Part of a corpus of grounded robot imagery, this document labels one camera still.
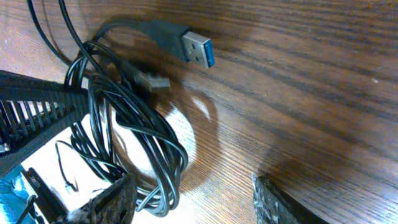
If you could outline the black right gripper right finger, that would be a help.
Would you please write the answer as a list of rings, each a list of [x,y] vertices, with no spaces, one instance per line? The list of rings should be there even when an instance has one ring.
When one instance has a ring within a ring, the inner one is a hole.
[[[328,224],[271,182],[252,174],[253,204],[257,224]]]

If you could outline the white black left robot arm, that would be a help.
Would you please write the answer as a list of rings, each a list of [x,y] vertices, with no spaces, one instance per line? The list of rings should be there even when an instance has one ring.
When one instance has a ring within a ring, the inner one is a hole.
[[[57,82],[1,72],[1,175],[5,176],[45,143],[88,114],[88,92]],[[35,170],[22,172],[27,206],[20,219],[37,223],[131,223],[137,200],[132,174],[69,212]]]

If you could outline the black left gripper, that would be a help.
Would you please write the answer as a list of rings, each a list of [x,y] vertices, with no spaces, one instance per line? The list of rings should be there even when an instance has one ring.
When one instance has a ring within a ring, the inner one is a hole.
[[[88,114],[88,91],[1,71],[1,177]]]

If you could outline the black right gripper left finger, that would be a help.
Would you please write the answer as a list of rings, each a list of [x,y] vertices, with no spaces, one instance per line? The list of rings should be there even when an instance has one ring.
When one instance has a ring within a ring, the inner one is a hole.
[[[79,209],[67,215],[67,223],[131,224],[136,209],[137,187],[133,174],[124,174]]]

